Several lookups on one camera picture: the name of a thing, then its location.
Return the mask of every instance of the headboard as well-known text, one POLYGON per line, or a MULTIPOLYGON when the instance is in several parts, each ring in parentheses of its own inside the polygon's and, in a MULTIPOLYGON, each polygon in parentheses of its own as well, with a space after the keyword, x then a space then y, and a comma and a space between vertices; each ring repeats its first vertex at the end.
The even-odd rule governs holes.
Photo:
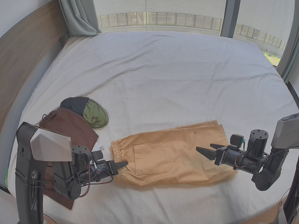
POLYGON ((9 162, 3 159, 10 156, 14 139, 7 133, 15 133, 19 122, 16 124, 16 120, 20 119, 24 108, 18 104, 26 104, 35 88, 30 75, 66 31, 58 0, 53 0, 19 21, 0 38, 0 153, 5 153, 3 157, 0 154, 0 184, 4 181, 3 169, 9 162), (32 87, 24 89, 26 82, 32 87), (14 106, 18 107, 19 115, 12 111, 14 106))

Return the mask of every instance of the wooden bed frame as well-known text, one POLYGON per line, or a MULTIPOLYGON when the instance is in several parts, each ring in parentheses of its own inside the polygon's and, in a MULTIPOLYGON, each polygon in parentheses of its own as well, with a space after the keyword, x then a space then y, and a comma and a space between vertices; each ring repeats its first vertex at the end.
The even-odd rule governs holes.
MULTIPOLYGON (((65 44, 67 30, 58 0, 53 0, 22 19, 0 38, 0 137, 6 132, 5 125, 10 124, 9 112, 17 102, 17 96, 26 92, 22 88, 29 81, 30 75, 58 41, 62 42, 62 46, 65 44)), ((30 97, 32 91, 27 91, 25 97, 30 97)), ((17 123, 8 126, 13 133, 19 119, 20 117, 15 117, 17 123)), ((0 143, 0 147, 12 147, 13 140, 14 137, 11 138, 11 143, 0 143)), ((273 221, 277 208, 278 204, 243 224, 269 223, 273 221)))

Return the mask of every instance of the pants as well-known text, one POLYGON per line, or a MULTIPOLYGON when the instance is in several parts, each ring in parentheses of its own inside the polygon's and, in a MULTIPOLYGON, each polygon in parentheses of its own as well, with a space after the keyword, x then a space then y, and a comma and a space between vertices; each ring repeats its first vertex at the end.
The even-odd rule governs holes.
POLYGON ((196 146, 212 149, 210 143, 228 145, 222 125, 215 120, 113 141, 109 149, 114 161, 128 161, 114 179, 140 186, 207 185, 235 175, 232 167, 216 166, 196 151, 196 146))

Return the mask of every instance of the green tag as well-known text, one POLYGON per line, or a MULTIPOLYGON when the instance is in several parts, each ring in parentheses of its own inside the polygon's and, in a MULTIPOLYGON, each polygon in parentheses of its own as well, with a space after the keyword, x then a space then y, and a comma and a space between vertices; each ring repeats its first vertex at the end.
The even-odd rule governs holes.
POLYGON ((8 189, 7 180, 8 180, 8 167, 6 168, 6 174, 5 174, 5 180, 4 180, 4 186, 8 189))

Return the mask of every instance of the green grass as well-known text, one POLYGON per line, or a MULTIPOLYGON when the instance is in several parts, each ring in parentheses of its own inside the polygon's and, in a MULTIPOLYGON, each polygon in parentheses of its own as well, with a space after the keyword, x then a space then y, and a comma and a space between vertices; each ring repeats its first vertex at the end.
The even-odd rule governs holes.
POLYGON ((277 66, 277 64, 278 64, 279 61, 280 61, 280 58, 279 58, 279 57, 277 57, 277 56, 275 56, 275 55, 273 55, 273 54, 270 54, 269 52, 266 52, 266 51, 263 51, 263 53, 264 53, 265 57, 267 57, 267 59, 271 62, 272 65, 277 66), (275 64, 275 63, 270 59, 270 57, 272 57, 272 58, 277 62, 277 64, 275 64))

